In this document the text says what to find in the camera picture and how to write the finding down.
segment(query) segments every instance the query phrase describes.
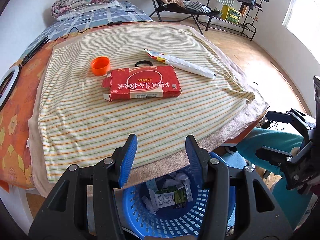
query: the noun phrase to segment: trash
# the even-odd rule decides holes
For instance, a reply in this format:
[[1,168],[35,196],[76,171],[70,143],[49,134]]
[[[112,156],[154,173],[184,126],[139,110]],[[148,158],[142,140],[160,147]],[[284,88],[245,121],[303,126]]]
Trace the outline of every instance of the trash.
[[175,205],[174,208],[184,208],[187,202],[193,201],[189,177],[183,172],[171,173],[169,176],[174,179],[167,179],[161,190],[155,191],[150,186],[148,187],[154,212],[159,208],[172,205]]
[[146,208],[149,210],[149,212],[153,215],[156,214],[156,211],[154,210],[153,208],[153,205],[151,203],[151,200],[148,199],[146,196],[143,196],[142,198],[142,201],[146,204]]

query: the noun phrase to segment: blue laundry basket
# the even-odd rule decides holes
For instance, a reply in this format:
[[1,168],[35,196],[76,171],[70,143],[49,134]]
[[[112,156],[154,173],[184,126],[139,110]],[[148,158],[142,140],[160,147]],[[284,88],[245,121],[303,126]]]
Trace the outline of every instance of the blue laundry basket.
[[[223,161],[218,155],[214,157]],[[130,229],[141,239],[144,239],[145,236],[168,238],[184,235],[199,235],[207,206],[206,202],[209,190],[201,189],[200,186],[195,183],[190,166],[179,171],[188,175],[193,197],[193,202],[187,202],[185,208],[177,209],[173,206],[160,208],[156,212],[156,215],[153,215],[147,210],[141,199],[144,195],[148,195],[148,189],[145,183],[124,190],[124,215],[131,227]],[[235,199],[235,187],[230,187],[228,219],[235,207]]]

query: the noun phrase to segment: teal pants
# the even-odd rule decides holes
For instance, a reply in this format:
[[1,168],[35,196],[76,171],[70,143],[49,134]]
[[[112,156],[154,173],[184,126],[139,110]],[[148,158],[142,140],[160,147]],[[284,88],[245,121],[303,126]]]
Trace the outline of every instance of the teal pants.
[[[284,152],[290,152],[292,148],[300,147],[302,140],[303,138],[300,135],[254,128],[246,138],[237,144],[237,150],[242,157],[251,163],[284,177],[279,167],[259,159],[255,155],[256,150],[262,146],[267,146]],[[292,229],[295,229],[309,205],[312,193],[300,195],[297,189],[287,190],[286,185],[285,178],[280,179],[275,185],[272,194],[278,201]]]

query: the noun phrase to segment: metal clothes rack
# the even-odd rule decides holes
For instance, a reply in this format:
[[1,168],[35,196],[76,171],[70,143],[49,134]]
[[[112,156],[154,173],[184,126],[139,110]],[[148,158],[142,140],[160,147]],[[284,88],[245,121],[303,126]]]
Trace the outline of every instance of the metal clothes rack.
[[[244,36],[244,37],[246,37],[246,38],[249,38],[250,41],[252,41],[253,38],[254,38],[254,36],[255,36],[256,33],[257,33],[257,29],[256,29],[256,27],[255,27],[253,24],[254,24],[255,21],[258,21],[258,20],[256,19],[256,17],[257,17],[257,15],[258,15],[259,11],[262,11],[262,9],[260,9],[259,7],[257,7],[257,9],[258,9],[258,10],[257,10],[257,13],[256,13],[255,17],[252,17],[252,16],[249,15],[249,12],[250,12],[250,10],[251,10],[251,9],[249,8],[248,12],[245,13],[246,17],[245,17],[245,19],[244,19],[244,22],[243,22],[243,23],[238,23],[238,24],[235,24],[235,23],[232,23],[232,22],[229,22],[229,21],[220,19],[220,18],[218,18],[218,17],[212,16],[212,17],[210,17],[210,19],[209,19],[209,22],[210,22],[209,28],[211,28],[211,29],[216,29],[216,30],[221,30],[221,31],[225,31],[225,32],[233,33],[233,34],[237,34],[237,35],[240,35],[240,36]],[[251,23],[251,22],[247,22],[248,17],[251,18],[251,19],[253,19],[252,23]],[[215,19],[218,19],[218,20],[220,20],[220,21],[229,23],[229,24],[231,24],[231,25],[233,25],[233,26],[235,26],[235,27],[239,27],[239,28],[240,28],[240,31],[238,31],[238,30],[236,30],[236,29],[233,29],[233,28],[225,27],[225,26],[222,26],[222,25],[213,24],[213,23],[211,23],[212,18],[215,18]],[[206,31],[208,30],[208,28],[207,28],[208,23],[207,23],[207,22],[198,21],[198,23],[200,23],[201,25],[203,25],[204,27],[206,27]],[[245,33],[244,33],[245,30],[253,33],[252,36],[250,37],[250,36],[248,36],[247,34],[245,34]]]

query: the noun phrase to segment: red cardboard box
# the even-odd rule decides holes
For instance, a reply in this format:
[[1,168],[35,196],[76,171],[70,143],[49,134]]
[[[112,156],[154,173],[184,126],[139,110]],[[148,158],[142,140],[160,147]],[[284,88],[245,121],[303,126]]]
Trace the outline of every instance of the red cardboard box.
[[111,70],[102,82],[109,88],[104,99],[177,97],[181,87],[172,66],[146,66]]

